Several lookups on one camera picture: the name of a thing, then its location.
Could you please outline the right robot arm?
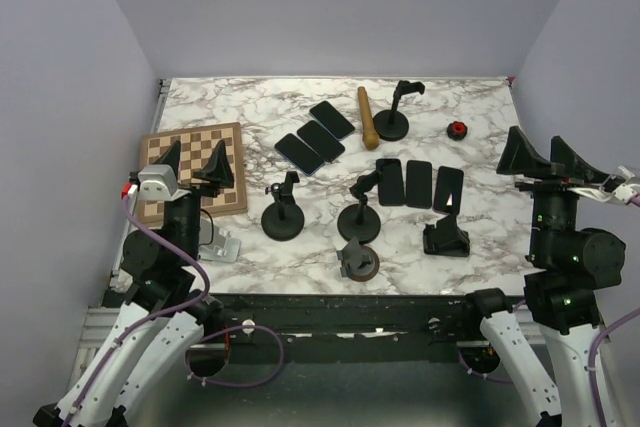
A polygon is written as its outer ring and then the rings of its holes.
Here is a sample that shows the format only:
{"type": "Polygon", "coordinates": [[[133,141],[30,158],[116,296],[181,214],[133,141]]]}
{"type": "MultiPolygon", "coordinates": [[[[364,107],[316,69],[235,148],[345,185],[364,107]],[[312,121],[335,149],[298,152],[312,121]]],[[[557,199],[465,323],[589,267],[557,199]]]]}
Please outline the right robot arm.
{"type": "Polygon", "coordinates": [[[589,165],[561,137],[544,159],[518,126],[510,128],[496,172],[522,175],[516,188],[533,200],[524,300],[548,350],[545,369],[525,338],[506,295],[475,291],[460,314],[462,331],[485,338],[498,354],[532,426],[621,426],[616,399],[600,353],[609,334],[637,317],[632,312],[605,326],[595,293],[620,285],[626,245],[597,228],[577,229],[580,198],[638,205],[639,177],[625,167],[606,173],[589,165]]]}

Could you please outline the teal phone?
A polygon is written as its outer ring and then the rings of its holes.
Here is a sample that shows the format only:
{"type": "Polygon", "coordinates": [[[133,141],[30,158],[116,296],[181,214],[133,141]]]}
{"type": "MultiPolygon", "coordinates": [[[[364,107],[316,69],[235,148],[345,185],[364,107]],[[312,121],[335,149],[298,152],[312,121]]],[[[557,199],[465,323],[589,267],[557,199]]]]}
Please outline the teal phone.
{"type": "Polygon", "coordinates": [[[337,140],[343,140],[355,131],[354,125],[328,101],[312,107],[310,115],[337,140]]]}

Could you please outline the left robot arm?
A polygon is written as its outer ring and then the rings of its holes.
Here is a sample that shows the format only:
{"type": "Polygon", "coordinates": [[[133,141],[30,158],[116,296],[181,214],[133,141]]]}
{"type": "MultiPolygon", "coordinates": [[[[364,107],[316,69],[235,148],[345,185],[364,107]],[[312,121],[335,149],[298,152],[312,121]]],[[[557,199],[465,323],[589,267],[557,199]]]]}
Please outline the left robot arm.
{"type": "Polygon", "coordinates": [[[198,263],[201,200],[234,185],[226,145],[219,141],[194,182],[177,180],[182,144],[131,174],[123,208],[133,232],[122,246],[121,270],[132,278],[117,318],[89,367],[57,403],[42,406],[36,426],[125,426],[142,397],[197,340],[222,327],[198,263]]]}

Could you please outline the black pole stand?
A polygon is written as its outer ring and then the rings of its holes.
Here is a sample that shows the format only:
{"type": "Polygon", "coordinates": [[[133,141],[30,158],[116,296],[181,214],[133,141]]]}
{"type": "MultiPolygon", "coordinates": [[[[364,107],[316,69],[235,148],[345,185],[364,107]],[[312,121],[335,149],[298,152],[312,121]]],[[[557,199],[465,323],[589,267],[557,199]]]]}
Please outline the black pole stand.
{"type": "Polygon", "coordinates": [[[360,244],[367,244],[379,235],[381,220],[378,213],[368,205],[367,193],[378,185],[380,180],[381,172],[376,169],[359,176],[349,188],[357,203],[345,207],[338,216],[337,228],[344,240],[356,239],[360,244]]]}
{"type": "Polygon", "coordinates": [[[292,240],[304,227],[304,213],[293,195],[293,187],[299,182],[298,173],[288,171],[283,182],[273,183],[265,188],[265,194],[273,197],[273,203],[263,211],[261,227],[273,240],[292,240]]]}
{"type": "Polygon", "coordinates": [[[385,141],[399,141],[409,131],[409,122],[404,114],[398,111],[400,100],[403,96],[425,92],[425,85],[420,82],[400,80],[394,90],[391,108],[378,112],[374,118],[374,127],[380,138],[385,141]]]}

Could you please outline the black phone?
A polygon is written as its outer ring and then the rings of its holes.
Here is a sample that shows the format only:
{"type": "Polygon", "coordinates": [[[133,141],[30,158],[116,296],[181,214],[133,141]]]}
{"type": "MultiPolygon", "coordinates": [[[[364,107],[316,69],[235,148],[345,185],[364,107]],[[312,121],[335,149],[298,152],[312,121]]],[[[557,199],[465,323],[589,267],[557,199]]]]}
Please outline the black phone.
{"type": "Polygon", "coordinates": [[[298,137],[325,162],[333,162],[345,152],[345,147],[317,121],[306,122],[297,130],[298,137]]]}

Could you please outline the blue phone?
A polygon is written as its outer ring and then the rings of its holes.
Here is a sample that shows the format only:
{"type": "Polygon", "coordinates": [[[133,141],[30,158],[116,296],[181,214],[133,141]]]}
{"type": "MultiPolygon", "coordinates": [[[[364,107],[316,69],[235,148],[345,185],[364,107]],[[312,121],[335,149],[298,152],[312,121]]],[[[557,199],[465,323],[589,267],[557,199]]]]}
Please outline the blue phone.
{"type": "Polygon", "coordinates": [[[306,176],[313,175],[324,165],[324,160],[319,154],[291,133],[277,141],[274,148],[306,176]]]}

